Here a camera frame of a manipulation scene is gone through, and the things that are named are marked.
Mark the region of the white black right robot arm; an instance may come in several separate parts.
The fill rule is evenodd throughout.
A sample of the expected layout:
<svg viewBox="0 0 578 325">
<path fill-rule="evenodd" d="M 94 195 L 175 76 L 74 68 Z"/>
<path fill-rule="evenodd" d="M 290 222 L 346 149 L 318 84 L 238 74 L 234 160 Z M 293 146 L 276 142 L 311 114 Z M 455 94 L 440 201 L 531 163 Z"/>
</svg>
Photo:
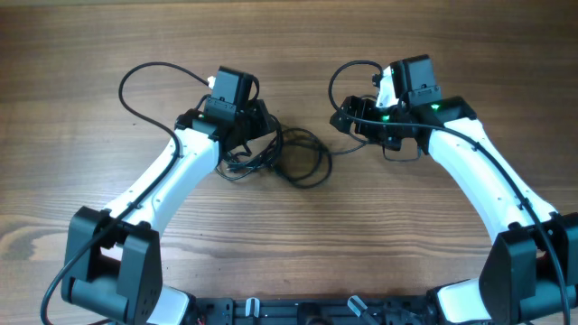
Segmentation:
<svg viewBox="0 0 578 325">
<path fill-rule="evenodd" d="M 386 298 L 371 313 L 359 297 L 351 311 L 368 324 L 529 324 L 577 306 L 577 217 L 559 213 L 514 171 L 461 97 L 443 97 L 432 60 L 414 56 L 379 68 L 377 93 L 335 103 L 331 124 L 384 151 L 416 142 L 455 180 L 479 214 L 491 249 L 479 276 L 420 296 Z"/>
</svg>

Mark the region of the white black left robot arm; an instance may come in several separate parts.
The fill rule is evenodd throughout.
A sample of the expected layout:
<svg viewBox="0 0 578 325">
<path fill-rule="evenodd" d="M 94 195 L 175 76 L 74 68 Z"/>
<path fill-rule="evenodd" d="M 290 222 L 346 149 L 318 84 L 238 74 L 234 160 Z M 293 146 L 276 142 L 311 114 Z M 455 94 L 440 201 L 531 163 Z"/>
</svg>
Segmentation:
<svg viewBox="0 0 578 325">
<path fill-rule="evenodd" d="M 111 324 L 202 324 L 196 298 L 163 283 L 160 239 L 196 185 L 225 155 L 272 133 L 256 77 L 219 68 L 193 109 L 178 116 L 171 139 L 139 179 L 103 209 L 80 208 L 68 229 L 56 289 L 72 305 Z"/>
</svg>

